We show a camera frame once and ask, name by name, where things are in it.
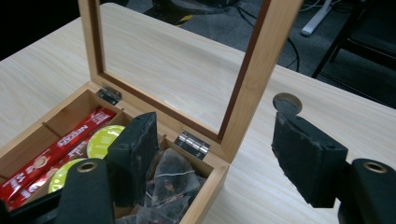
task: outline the tea bag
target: tea bag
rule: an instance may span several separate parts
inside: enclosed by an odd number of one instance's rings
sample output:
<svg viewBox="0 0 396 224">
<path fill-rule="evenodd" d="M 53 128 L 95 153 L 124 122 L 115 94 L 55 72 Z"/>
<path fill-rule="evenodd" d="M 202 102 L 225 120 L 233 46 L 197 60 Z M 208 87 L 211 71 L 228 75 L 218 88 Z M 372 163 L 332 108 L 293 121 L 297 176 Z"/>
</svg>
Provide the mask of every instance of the tea bag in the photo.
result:
<svg viewBox="0 0 396 224">
<path fill-rule="evenodd" d="M 142 207 L 136 214 L 139 224 L 176 224 L 183 218 L 189 208 L 190 197 L 165 203 L 157 207 Z"/>
<path fill-rule="evenodd" d="M 201 186 L 190 163 L 172 148 L 163 153 L 155 171 L 154 184 L 152 205 L 172 202 L 180 198 L 180 195 Z"/>
<path fill-rule="evenodd" d="M 129 215 L 126 217 L 120 217 L 116 220 L 115 224 L 136 224 L 136 215 Z"/>
</svg>

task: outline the floor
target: floor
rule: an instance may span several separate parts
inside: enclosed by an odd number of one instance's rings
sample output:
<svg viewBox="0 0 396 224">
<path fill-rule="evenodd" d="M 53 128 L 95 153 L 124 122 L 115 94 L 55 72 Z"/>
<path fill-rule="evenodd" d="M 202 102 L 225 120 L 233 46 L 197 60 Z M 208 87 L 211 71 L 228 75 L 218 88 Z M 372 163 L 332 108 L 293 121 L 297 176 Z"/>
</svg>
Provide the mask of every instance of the floor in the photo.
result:
<svg viewBox="0 0 396 224">
<path fill-rule="evenodd" d="M 261 0 L 241 0 L 231 7 L 221 7 L 236 0 L 170 0 L 169 9 L 162 0 L 130 0 L 128 8 L 154 18 L 169 21 L 198 35 L 245 51 L 252 24 L 259 13 Z M 334 0 L 332 10 L 310 36 L 301 30 L 316 14 L 324 0 L 305 0 L 290 31 L 290 41 L 280 55 L 278 64 L 311 76 L 335 36 L 344 25 L 354 0 Z M 334 63 L 327 63 L 318 80 L 351 91 L 380 104 L 396 108 L 396 72 L 346 51 L 340 51 Z M 340 85 L 334 79 L 342 80 Z"/>
</svg>

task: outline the cable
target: cable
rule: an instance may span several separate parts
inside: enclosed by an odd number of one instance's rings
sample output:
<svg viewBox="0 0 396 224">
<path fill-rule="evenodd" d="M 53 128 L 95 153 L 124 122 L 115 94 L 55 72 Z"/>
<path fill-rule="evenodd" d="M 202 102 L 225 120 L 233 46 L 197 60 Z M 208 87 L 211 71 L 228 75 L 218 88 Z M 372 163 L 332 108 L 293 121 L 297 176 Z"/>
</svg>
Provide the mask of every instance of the cable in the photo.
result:
<svg viewBox="0 0 396 224">
<path fill-rule="evenodd" d="M 244 21 L 246 21 L 247 24 L 249 24 L 251 27 L 254 27 L 254 24 L 251 21 L 248 20 L 248 18 L 244 15 L 244 13 L 247 14 L 249 17 L 255 19 L 255 20 L 257 20 L 257 17 L 254 16 L 253 14 L 247 12 L 243 8 L 241 8 L 239 4 L 235 4 L 234 7 L 238 11 L 238 13 L 241 16 L 241 18 Z M 299 72 L 299 70 L 300 70 L 300 54 L 298 53 L 298 50 L 297 50 L 296 46 L 294 45 L 294 43 L 291 41 L 291 39 L 289 37 L 288 37 L 288 42 L 291 44 L 291 47 L 293 48 L 293 50 L 294 50 L 294 52 L 296 54 L 296 58 L 286 67 L 289 68 L 292 64 L 297 62 L 297 64 L 296 64 L 296 72 Z"/>
<path fill-rule="evenodd" d="M 314 5 L 312 5 L 312 6 L 310 6 L 310 7 L 306 7 L 306 8 L 300 9 L 300 11 L 301 11 L 301 12 L 302 12 L 302 11 L 307 11 L 308 9 L 311 9 L 311 8 L 315 7 L 319 2 L 320 2 L 320 0 L 318 0 Z"/>
<path fill-rule="evenodd" d="M 337 1 L 335 1 L 335 2 L 332 2 L 332 6 L 334 6 L 335 4 L 337 4 L 337 3 L 339 3 L 339 2 L 341 2 L 342 0 L 337 0 Z"/>
<path fill-rule="evenodd" d="M 291 47 L 294 49 L 294 52 L 296 53 L 296 59 L 287 66 L 287 68 L 289 68 L 292 64 L 294 64 L 294 62 L 297 62 L 296 64 L 296 72 L 300 71 L 300 54 L 298 53 L 298 50 L 296 48 L 296 46 L 294 45 L 294 43 L 291 41 L 291 39 L 288 37 L 288 42 L 291 44 Z"/>
<path fill-rule="evenodd" d="M 153 0 L 153 4 L 160 4 L 162 6 L 172 7 L 179 10 L 183 10 L 192 15 L 213 15 L 213 14 L 221 14 L 225 13 L 235 4 L 234 1 L 230 1 L 228 4 L 225 4 L 220 7 L 210 6 L 205 4 L 204 2 L 192 1 L 195 4 L 198 4 L 198 8 L 193 8 L 191 5 L 184 4 L 182 0 Z"/>
</svg>

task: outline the yellow coffee pod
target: yellow coffee pod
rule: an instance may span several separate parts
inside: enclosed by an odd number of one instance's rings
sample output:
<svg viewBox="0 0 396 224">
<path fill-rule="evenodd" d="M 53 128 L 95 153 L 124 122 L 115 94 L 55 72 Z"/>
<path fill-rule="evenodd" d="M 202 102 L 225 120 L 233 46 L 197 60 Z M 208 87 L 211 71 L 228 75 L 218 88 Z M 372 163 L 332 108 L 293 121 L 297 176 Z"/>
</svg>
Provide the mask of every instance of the yellow coffee pod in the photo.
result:
<svg viewBox="0 0 396 224">
<path fill-rule="evenodd" d="M 75 159 L 64 164 L 56 173 L 52 176 L 52 179 L 49 182 L 49 193 L 52 193 L 58 189 L 64 187 L 64 183 L 66 182 L 67 172 L 70 167 L 76 164 L 79 161 L 85 160 L 84 158 Z"/>
<path fill-rule="evenodd" d="M 103 159 L 107 155 L 108 147 L 125 129 L 120 125 L 109 125 L 97 131 L 87 145 L 88 158 Z"/>
</svg>

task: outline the glass lid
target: glass lid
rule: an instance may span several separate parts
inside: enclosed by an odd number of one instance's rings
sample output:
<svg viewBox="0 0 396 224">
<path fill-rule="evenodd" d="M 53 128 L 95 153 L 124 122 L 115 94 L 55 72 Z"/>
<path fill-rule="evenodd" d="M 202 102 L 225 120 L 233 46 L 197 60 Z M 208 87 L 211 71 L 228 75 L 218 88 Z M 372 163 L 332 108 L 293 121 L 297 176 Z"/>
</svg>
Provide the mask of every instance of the glass lid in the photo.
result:
<svg viewBox="0 0 396 224">
<path fill-rule="evenodd" d="M 106 71 L 218 133 L 261 5 L 130 0 L 120 10 L 104 4 Z"/>
</svg>

